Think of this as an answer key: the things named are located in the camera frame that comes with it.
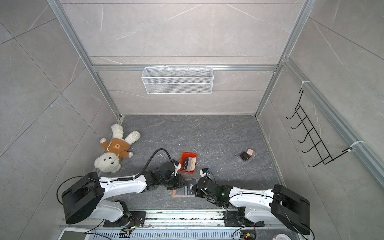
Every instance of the metal vent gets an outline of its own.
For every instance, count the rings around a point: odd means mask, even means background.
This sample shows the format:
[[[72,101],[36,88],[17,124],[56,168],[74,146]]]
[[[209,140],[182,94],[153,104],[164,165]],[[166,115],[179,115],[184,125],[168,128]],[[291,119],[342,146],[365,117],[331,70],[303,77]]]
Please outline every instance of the metal vent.
[[[148,94],[212,93],[212,67],[146,67],[141,76]]]
[[[151,229],[136,229],[130,236],[128,234],[120,235],[120,230],[96,230],[97,234],[109,237],[113,240],[184,240],[184,239],[232,239],[232,234],[235,229],[168,229],[168,230],[151,230]],[[240,238],[240,233],[237,231],[233,236],[235,239]],[[106,239],[102,236],[95,235],[94,239]]]

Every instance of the aluminum rail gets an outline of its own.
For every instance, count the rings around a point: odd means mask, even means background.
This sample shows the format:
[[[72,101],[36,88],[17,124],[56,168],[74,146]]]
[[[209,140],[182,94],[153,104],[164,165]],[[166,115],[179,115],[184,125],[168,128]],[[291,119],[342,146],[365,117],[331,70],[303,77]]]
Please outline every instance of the aluminum rail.
[[[255,65],[93,65],[92,69],[94,71],[143,71],[146,67],[211,67],[215,71],[276,71],[277,65],[269,64],[255,64]]]

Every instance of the cable tie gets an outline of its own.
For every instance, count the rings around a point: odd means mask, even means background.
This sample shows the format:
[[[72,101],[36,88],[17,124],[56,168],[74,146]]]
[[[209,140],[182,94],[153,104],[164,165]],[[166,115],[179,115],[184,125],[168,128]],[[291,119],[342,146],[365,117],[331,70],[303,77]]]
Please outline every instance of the cable tie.
[[[310,81],[302,81],[302,82],[301,82],[301,88],[303,88],[303,84],[304,84],[304,83],[307,83],[307,82],[310,82]]]
[[[357,143],[366,143],[365,141],[356,141],[354,143],[352,143],[350,146],[349,146],[349,149],[347,149],[347,152],[351,152],[352,151],[352,147],[357,144]]]

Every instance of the pink charger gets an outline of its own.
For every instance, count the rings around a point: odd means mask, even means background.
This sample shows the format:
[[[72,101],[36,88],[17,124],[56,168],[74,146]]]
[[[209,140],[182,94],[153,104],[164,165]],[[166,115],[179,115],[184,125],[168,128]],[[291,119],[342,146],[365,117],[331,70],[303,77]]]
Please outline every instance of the pink charger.
[[[248,149],[247,154],[249,156],[251,156],[251,157],[255,157],[256,156],[256,152],[254,150],[250,149],[250,148]]]

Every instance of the book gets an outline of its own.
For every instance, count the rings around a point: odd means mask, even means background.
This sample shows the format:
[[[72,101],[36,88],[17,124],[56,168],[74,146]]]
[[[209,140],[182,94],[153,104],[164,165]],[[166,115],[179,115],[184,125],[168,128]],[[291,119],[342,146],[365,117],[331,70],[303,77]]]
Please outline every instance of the book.
[[[184,158],[183,166],[181,167],[181,171],[186,171],[188,169],[188,162],[189,162],[189,157]]]
[[[198,178],[186,179],[187,185],[182,188],[173,190],[172,197],[194,197],[195,192],[193,191],[193,186],[199,181]]]
[[[184,158],[183,166],[181,167],[181,171],[192,172],[195,170],[196,166],[196,157],[186,157]]]
[[[196,159],[197,159],[197,157],[193,157],[193,158],[192,158],[192,164],[191,164],[191,168],[190,168],[191,171],[195,170],[195,167],[196,167]]]

